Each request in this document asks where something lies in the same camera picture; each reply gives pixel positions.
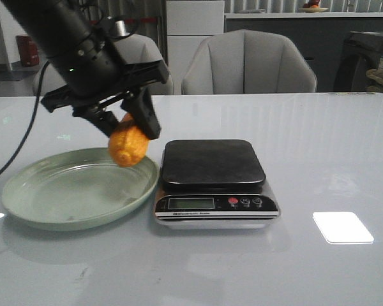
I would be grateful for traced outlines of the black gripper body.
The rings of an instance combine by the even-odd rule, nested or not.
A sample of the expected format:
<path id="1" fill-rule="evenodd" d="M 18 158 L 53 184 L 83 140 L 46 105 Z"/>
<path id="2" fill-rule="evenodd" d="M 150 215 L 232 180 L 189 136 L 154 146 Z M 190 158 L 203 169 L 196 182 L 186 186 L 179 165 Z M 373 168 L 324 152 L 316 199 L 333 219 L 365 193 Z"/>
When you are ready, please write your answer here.
<path id="1" fill-rule="evenodd" d="M 154 116 L 147 86 L 169 80 L 163 60 L 128 64 L 100 28 L 43 34 L 40 46 L 65 82 L 42 97 L 48 112 L 72 106 L 76 117 L 98 117 L 100 101 L 116 96 L 132 115 Z"/>

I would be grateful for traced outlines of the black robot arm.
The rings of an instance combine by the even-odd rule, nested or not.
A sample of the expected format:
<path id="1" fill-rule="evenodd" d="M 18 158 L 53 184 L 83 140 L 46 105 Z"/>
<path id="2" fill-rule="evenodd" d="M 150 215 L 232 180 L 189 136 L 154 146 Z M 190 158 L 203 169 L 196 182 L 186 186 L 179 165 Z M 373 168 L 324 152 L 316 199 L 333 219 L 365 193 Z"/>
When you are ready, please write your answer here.
<path id="1" fill-rule="evenodd" d="M 159 138 L 161 127 L 147 86 L 169 79 L 162 60 L 128 64 L 107 32 L 92 25 L 75 1 L 3 4 L 66 83 L 41 99 L 48 112 L 71 106 L 74 117 L 110 136 L 118 120 L 106 107 L 120 101 L 150 140 Z"/>

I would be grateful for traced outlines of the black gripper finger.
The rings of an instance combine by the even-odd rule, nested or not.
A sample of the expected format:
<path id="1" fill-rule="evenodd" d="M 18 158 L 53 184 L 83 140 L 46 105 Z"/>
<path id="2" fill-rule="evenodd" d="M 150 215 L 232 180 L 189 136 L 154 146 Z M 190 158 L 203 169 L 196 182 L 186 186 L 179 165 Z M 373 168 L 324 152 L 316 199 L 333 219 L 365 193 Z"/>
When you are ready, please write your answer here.
<path id="1" fill-rule="evenodd" d="M 111 111 L 99 108 L 86 108 L 83 118 L 99 129 L 106 137 L 110 137 L 118 125 L 118 120 Z"/>
<path id="2" fill-rule="evenodd" d="M 121 108 L 129 113 L 140 130 L 150 139 L 158 139 L 161 126 L 147 87 L 134 88 L 123 96 Z"/>

